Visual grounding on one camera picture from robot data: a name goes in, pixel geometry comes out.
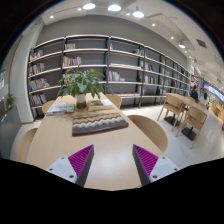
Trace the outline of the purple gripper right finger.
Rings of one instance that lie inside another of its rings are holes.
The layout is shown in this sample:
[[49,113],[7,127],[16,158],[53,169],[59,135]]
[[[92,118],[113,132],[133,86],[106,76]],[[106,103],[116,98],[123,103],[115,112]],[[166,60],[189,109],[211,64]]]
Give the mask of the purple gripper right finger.
[[179,170],[168,157],[158,157],[140,146],[133,145],[132,154],[142,186]]

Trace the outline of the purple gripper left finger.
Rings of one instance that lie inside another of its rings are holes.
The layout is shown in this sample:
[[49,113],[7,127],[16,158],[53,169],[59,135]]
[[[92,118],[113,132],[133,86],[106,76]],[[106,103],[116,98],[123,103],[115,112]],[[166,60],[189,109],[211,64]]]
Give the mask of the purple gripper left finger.
[[47,171],[83,187],[85,185],[93,157],[94,146],[89,145],[69,157],[59,157],[47,168]]

